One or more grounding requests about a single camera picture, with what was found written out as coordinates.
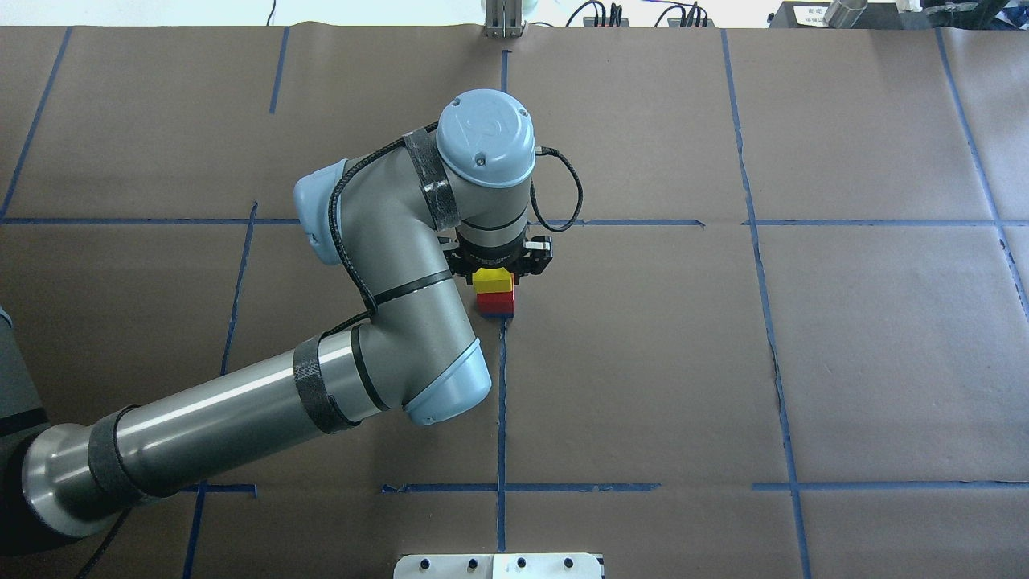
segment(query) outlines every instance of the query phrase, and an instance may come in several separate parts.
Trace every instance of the white label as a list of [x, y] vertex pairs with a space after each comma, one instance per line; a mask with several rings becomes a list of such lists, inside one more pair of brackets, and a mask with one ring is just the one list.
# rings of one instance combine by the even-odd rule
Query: white label
[[793, 15], [801, 26], [825, 28], [825, 6], [793, 6]]

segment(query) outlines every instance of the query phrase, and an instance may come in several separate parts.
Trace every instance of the gray robotic arm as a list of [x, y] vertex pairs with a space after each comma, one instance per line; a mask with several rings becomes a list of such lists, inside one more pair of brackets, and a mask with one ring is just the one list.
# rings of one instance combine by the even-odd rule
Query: gray robotic arm
[[[448, 105], [434, 134], [300, 179], [304, 230], [323, 261], [347, 265], [369, 307], [356, 321], [368, 323], [92, 427], [45, 430], [21, 455], [33, 522], [75, 540], [128, 507], [379, 412], [431, 425], [478, 404], [491, 381], [453, 274], [545, 266], [549, 238], [526, 239], [536, 152], [525, 108], [478, 89]], [[456, 242], [437, 236], [451, 226]]]

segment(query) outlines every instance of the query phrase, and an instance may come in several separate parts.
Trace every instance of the black cable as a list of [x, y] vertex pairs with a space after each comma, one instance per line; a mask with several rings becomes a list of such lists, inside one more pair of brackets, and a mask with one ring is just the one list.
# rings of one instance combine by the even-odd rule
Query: black cable
[[603, 22], [603, 21], [607, 20], [607, 6], [604, 6], [604, 3], [600, 2], [599, 0], [588, 0], [587, 2], [583, 2], [581, 6], [579, 6], [578, 8], [575, 8], [575, 11], [572, 12], [572, 15], [568, 16], [568, 22], [565, 23], [565, 28], [568, 28], [569, 26], [572, 25], [572, 21], [575, 20], [575, 14], [581, 12], [582, 8], [586, 8], [587, 6], [589, 6], [591, 4], [593, 4], [594, 13], [597, 12], [597, 6], [600, 6], [600, 15], [599, 15], [599, 17], [597, 15], [594, 15], [594, 17], [593, 17], [593, 26], [595, 28], [596, 28], [596, 26], [598, 24], [600, 24], [600, 22]]
[[75, 579], [85, 579], [85, 576], [93, 571], [93, 568], [97, 567], [97, 564], [100, 563], [100, 557], [104, 556], [104, 552], [107, 550], [107, 547], [110, 547], [111, 543], [114, 541], [114, 536], [118, 534], [118, 530], [121, 529], [121, 526], [125, 524], [126, 519], [129, 518], [130, 512], [132, 512], [132, 509], [126, 509], [121, 511], [121, 514], [118, 516], [118, 519], [114, 521], [114, 526], [111, 527], [111, 530], [107, 532], [107, 537], [104, 537], [104, 541], [100, 544], [99, 547], [97, 547], [97, 550], [94, 551], [93, 556], [90, 557], [90, 560], [85, 562], [85, 565], [83, 565], [82, 569], [79, 570], [78, 575], [75, 576]]
[[679, 17], [679, 26], [682, 26], [682, 23], [686, 21], [686, 8], [682, 4], [672, 4], [671, 6], [665, 8], [665, 11], [662, 12], [660, 16], [658, 16], [658, 22], [653, 23], [653, 27], [658, 28], [659, 26], [661, 26], [661, 21], [662, 19], [665, 17], [665, 14], [671, 12], [676, 8], [682, 11], [681, 17]]
[[582, 210], [582, 181], [579, 180], [578, 173], [575, 172], [575, 168], [572, 167], [571, 161], [568, 160], [564, 154], [561, 154], [560, 150], [548, 146], [541, 146], [539, 147], [539, 152], [536, 153], [536, 156], [557, 156], [560, 158], [561, 161], [565, 164], [568, 172], [571, 173], [572, 179], [575, 181], [575, 188], [578, 189], [578, 201], [575, 202], [575, 211], [572, 212], [571, 218], [565, 221], [564, 224], [554, 226], [543, 218], [543, 215], [539, 213], [539, 204], [536, 203], [536, 185], [531, 179], [529, 180], [529, 201], [532, 202], [532, 210], [536, 213], [536, 219], [539, 220], [539, 224], [543, 225], [543, 228], [547, 230], [561, 232], [575, 224], [575, 219], [578, 218], [579, 211]]
[[[438, 122], [430, 122], [429, 124], [426, 124], [424, 129], [426, 132], [432, 132], [435, 131], [436, 124], [438, 124]], [[357, 273], [353, 261], [350, 260], [350, 255], [347, 254], [347, 248], [343, 243], [343, 236], [340, 233], [340, 196], [343, 194], [344, 187], [347, 186], [347, 183], [354, 178], [354, 175], [356, 175], [358, 171], [364, 169], [368, 165], [382, 158], [387, 153], [400, 148], [401, 146], [403, 146], [403, 139], [396, 139], [395, 141], [355, 162], [353, 167], [340, 177], [340, 181], [335, 183], [334, 187], [332, 187], [332, 193], [328, 197], [328, 230], [332, 234], [332, 245], [335, 246], [335, 252], [340, 255], [340, 261], [347, 269], [347, 274], [350, 275], [350, 279], [354, 282], [354, 285], [357, 286], [357, 291], [361, 294], [361, 300], [364, 301], [364, 307], [367, 309], [364, 313], [355, 316], [334, 328], [332, 330], [333, 333], [342, 332], [348, 326], [352, 326], [362, 320], [371, 318], [371, 316], [378, 311], [378, 305], [376, 304], [375, 296], [371, 294], [371, 289], [368, 288], [367, 283], [365, 283], [364, 279], [362, 279], [360, 274]]]

